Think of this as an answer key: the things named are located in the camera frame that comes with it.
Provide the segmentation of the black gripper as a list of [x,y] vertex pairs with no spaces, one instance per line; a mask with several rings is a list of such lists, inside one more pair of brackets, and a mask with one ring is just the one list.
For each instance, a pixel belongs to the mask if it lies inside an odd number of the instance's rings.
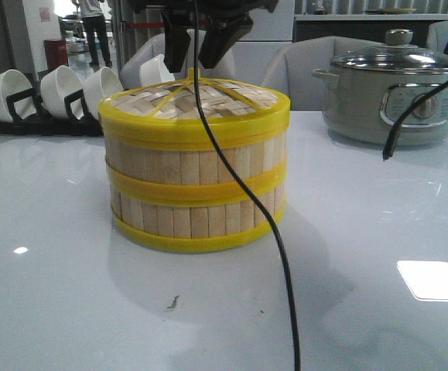
[[144,9],[161,12],[165,34],[164,63],[170,73],[179,73],[191,41],[187,30],[196,23],[196,18],[203,16],[210,20],[198,60],[205,69],[213,69],[239,39],[250,33],[253,21],[249,13],[255,9],[273,13],[278,1],[132,0],[128,4],[135,13]]

